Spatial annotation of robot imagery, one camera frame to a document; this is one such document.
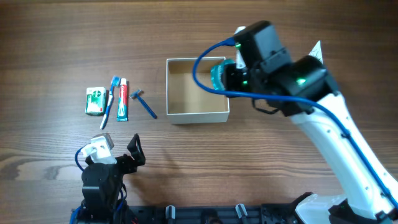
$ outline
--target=white box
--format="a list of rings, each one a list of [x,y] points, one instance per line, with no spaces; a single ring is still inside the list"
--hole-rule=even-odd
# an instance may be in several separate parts
[[[196,58],[167,59],[166,113],[172,124],[226,122],[229,99],[202,90],[192,78]],[[225,57],[205,57],[198,66],[197,77],[212,88],[211,68]]]

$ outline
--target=wooden table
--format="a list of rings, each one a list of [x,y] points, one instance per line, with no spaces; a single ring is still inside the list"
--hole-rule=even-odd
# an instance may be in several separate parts
[[[166,59],[197,57],[237,26],[263,19],[295,60],[322,40],[356,124],[398,177],[396,14],[396,3],[381,1],[0,5],[0,223],[66,223],[83,199],[73,156],[103,132],[117,156],[141,136],[147,164],[124,177],[130,205],[258,205],[342,193],[305,135],[248,99],[230,101],[227,123],[174,126],[166,118]],[[130,121],[116,122],[114,104],[100,130],[102,118],[84,113],[85,90],[109,88],[113,75],[145,90],[159,118],[130,100]]]

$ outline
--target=toothpaste tube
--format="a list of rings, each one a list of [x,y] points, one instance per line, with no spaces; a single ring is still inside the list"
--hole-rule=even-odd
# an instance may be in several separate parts
[[[121,79],[119,94],[118,117],[116,121],[128,121],[127,118],[127,80]]]

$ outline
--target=razor head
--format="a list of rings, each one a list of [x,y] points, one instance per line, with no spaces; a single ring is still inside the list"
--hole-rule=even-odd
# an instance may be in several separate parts
[[[129,97],[132,98],[132,99],[135,99],[135,98],[137,98],[137,96],[139,96],[139,95],[140,95],[141,93],[143,93],[143,92],[144,92],[144,91],[138,89],[138,90],[135,91],[134,93],[131,93],[131,94],[129,95]]]
[[[114,76],[111,81],[112,86],[119,86],[120,85],[120,77]]]

